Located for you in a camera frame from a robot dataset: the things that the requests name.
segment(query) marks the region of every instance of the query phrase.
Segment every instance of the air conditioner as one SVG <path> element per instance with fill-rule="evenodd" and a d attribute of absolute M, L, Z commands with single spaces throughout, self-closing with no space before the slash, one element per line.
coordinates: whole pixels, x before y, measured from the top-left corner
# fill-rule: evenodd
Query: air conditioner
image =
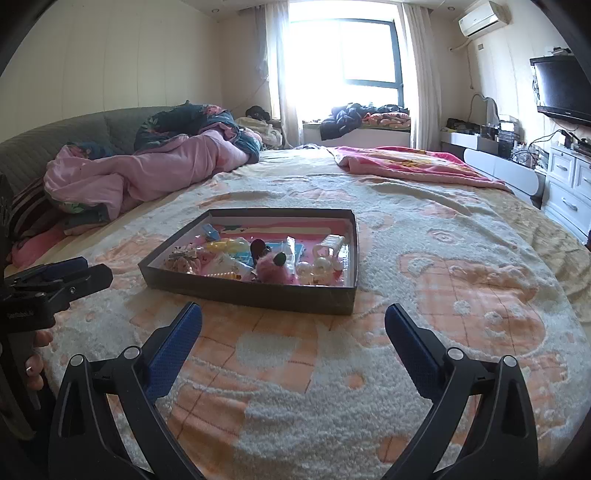
<path fill-rule="evenodd" d="M 485 2 L 460 19 L 460 30 L 470 40 L 498 30 L 509 24 L 503 7 L 494 2 Z"/>

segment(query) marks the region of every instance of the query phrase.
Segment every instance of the finger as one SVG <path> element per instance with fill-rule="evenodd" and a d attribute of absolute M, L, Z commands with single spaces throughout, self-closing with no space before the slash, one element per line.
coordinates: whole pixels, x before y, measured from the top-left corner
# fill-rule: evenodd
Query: finger
<path fill-rule="evenodd" d="M 41 347 L 47 346 L 53 341 L 53 333 L 50 330 L 37 330 L 35 332 L 35 339 L 33 346 Z"/>
<path fill-rule="evenodd" d="M 27 388 L 30 390 L 41 390 L 43 388 L 43 379 L 41 375 L 36 375 L 27 380 Z"/>
<path fill-rule="evenodd" d="M 25 362 L 25 367 L 27 368 L 27 376 L 34 378 L 41 373 L 41 370 L 43 370 L 43 360 L 41 360 L 41 357 L 37 354 L 32 355 Z"/>

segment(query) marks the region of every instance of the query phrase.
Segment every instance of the tray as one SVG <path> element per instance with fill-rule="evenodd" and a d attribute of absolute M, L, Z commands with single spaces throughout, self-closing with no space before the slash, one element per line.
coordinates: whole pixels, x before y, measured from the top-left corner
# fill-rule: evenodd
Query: tray
<path fill-rule="evenodd" d="M 174 247 L 185 245 L 204 224 L 224 226 L 225 231 L 245 232 L 275 224 L 298 240 L 298 225 L 318 238 L 330 233 L 343 235 L 348 245 L 348 268 L 342 286 L 265 284 L 225 278 L 204 277 L 160 268 Z M 181 228 L 139 262 L 139 269 L 151 288 L 222 301 L 237 305 L 292 312 L 348 315 L 353 312 L 357 289 L 359 244 L 355 216 L 340 209 L 212 209 Z"/>

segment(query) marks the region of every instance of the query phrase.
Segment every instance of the black clamp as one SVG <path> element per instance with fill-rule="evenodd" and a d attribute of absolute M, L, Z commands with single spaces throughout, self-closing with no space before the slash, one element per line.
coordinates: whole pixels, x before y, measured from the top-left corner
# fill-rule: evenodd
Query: black clamp
<path fill-rule="evenodd" d="M 27 389 L 25 361 L 34 353 L 35 331 L 55 325 L 54 314 L 70 302 L 104 290 L 113 275 L 83 257 L 39 265 L 4 279 L 0 286 L 0 413 L 11 431 L 28 440 L 41 420 L 37 393 Z"/>
<path fill-rule="evenodd" d="M 538 440 L 517 360 L 472 360 L 415 325 L 399 304 L 388 308 L 386 333 L 419 394 L 433 402 L 418 432 L 383 480 L 534 480 Z M 455 463 L 435 472 L 471 395 L 481 395 Z"/>
<path fill-rule="evenodd" d="M 50 439 L 52 480 L 204 479 L 154 406 L 168 394 L 202 325 L 189 303 L 143 348 L 117 358 L 70 360 L 57 400 Z M 383 480 L 534 480 L 538 450 L 534 415 L 517 360 L 471 360 L 418 328 L 398 305 L 388 308 L 386 332 L 421 396 L 433 407 Z M 115 426 L 106 394 L 119 395 L 152 471 L 133 465 Z M 471 395 L 481 395 L 476 417 L 454 464 L 435 472 Z"/>

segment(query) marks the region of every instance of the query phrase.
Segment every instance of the striped pillow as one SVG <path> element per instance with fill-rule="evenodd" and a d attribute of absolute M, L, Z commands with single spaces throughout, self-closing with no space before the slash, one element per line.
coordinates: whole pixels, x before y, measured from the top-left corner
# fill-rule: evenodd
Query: striped pillow
<path fill-rule="evenodd" d="M 12 242 L 47 232 L 65 216 L 52 205 L 43 187 L 41 177 L 13 198 L 8 224 L 8 234 Z"/>

